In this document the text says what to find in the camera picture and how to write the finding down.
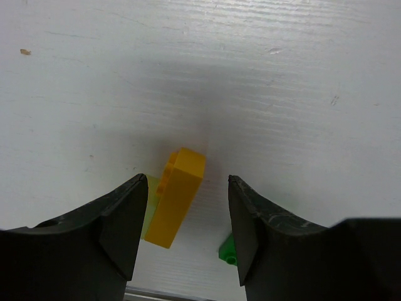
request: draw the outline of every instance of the white table surface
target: white table surface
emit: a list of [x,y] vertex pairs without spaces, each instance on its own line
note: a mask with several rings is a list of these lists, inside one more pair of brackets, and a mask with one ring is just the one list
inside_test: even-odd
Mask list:
[[229,174],[325,226],[401,214],[400,28],[398,0],[4,0],[0,228],[190,147],[204,183],[170,250],[140,244],[130,284],[243,301],[217,259]]

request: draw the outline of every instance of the yellow lego brick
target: yellow lego brick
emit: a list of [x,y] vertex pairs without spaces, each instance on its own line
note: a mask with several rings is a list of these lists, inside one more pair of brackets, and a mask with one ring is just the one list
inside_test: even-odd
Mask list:
[[206,157],[181,148],[171,154],[156,190],[160,196],[145,240],[170,248],[203,180]]

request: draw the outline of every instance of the green lego brick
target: green lego brick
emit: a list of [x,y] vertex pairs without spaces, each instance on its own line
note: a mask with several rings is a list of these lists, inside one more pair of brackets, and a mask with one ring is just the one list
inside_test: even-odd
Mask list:
[[232,233],[227,237],[225,242],[219,248],[219,258],[229,265],[237,266],[237,253],[234,246],[234,237]]
[[140,234],[141,240],[145,238],[150,222],[155,214],[156,207],[160,201],[160,198],[156,196],[156,189],[159,185],[160,179],[149,175],[146,175],[146,177],[148,179],[148,204],[146,207],[145,218],[143,219],[142,232]]

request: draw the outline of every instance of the scratch mark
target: scratch mark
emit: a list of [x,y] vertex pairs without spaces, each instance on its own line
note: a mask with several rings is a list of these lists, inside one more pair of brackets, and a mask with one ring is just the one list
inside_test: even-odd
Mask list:
[[117,76],[118,76],[121,80],[125,81],[127,84],[129,84],[129,85],[131,85],[131,86],[134,87],[134,85],[133,85],[132,82],[126,80],[126,79],[125,79],[124,77],[122,77],[117,71],[114,71],[114,73],[117,74]]
[[269,223],[273,220],[273,219],[275,219],[275,218],[277,218],[278,217],[278,215],[273,215],[273,216],[271,216],[270,218],[269,218]]
[[61,101],[50,100],[50,99],[46,99],[46,97],[44,97],[44,96],[39,96],[39,95],[31,96],[31,98],[42,98],[42,99],[44,99],[44,102],[67,103],[69,105],[82,105],[78,102],[61,102]]
[[63,91],[65,94],[79,95],[78,92]]
[[138,24],[140,24],[140,25],[142,25],[142,26],[151,28],[149,25],[146,25],[145,23],[142,23],[142,22],[137,21],[137,20],[135,20],[135,19],[127,18],[127,17],[125,17],[125,16],[123,16],[123,15],[121,15],[121,14],[117,14],[117,13],[110,13],[110,14],[114,14],[115,16],[119,16],[119,17],[122,18],[122,19],[130,20],[130,21],[135,22],[135,23],[138,23]]
[[174,31],[179,31],[181,29],[179,28],[173,28],[173,27],[169,27],[169,26],[163,26],[162,29],[169,29],[169,30],[174,30]]
[[32,118],[32,116],[30,116],[30,115],[28,115],[28,114],[26,114],[26,115],[24,115],[24,114],[17,114],[17,113],[13,113],[14,115],[17,115],[17,116],[20,116],[20,117],[26,117],[26,118]]
[[281,48],[271,48],[271,49],[269,49],[268,50],[268,53],[270,54],[270,55],[277,55],[278,53],[280,53],[282,51],[282,49]]
[[77,35],[77,34],[68,34],[68,33],[55,33],[55,32],[53,32],[53,31],[44,31],[45,33],[48,33],[48,34],[54,34],[54,35],[57,35],[57,36],[69,36],[69,37],[71,37],[71,38],[81,38],[81,39],[91,39],[91,40],[100,40],[100,38],[94,38],[94,37],[92,37],[92,36],[79,36],[79,35]]
[[60,58],[59,56],[53,55],[53,58],[57,58],[59,60],[66,60],[66,61],[79,61],[80,63],[83,63],[83,61],[77,59],[77,58]]
[[340,97],[338,95],[335,95],[333,97],[333,99],[330,102],[330,105],[332,105],[333,107],[337,104],[337,100],[340,99]]

